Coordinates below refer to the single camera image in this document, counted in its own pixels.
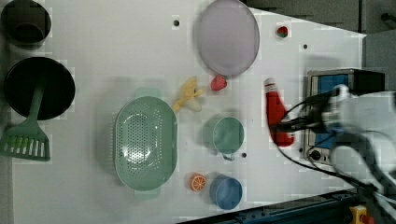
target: black bowl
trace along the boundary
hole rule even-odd
[[[17,46],[41,44],[50,33],[50,14],[32,0],[14,0],[1,13],[1,24]]]
[[[56,118],[69,108],[76,94],[70,72],[60,63],[44,57],[24,59],[15,64],[5,80],[5,96],[9,105],[20,115],[29,115],[38,76],[46,79],[38,119]]]

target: green cup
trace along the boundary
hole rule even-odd
[[[233,161],[233,154],[244,142],[244,126],[235,118],[210,119],[204,126],[204,142],[218,150],[224,160]]]

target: blue cup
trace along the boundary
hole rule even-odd
[[[227,175],[218,175],[210,185],[210,199],[219,208],[234,209],[242,199],[242,185]]]

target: yellow toy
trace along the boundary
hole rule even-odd
[[[349,224],[375,224],[372,217],[367,215],[367,208],[363,205],[349,207],[352,212],[353,220]]]
[[[179,111],[183,105],[186,105],[192,111],[199,112],[202,110],[201,104],[195,98],[202,95],[205,90],[196,90],[196,87],[197,79],[195,77],[191,77],[184,83],[180,90],[179,99],[172,107],[175,112]]]

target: orange slice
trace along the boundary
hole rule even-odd
[[[190,189],[200,191],[205,187],[206,178],[203,175],[194,173],[190,178]]]

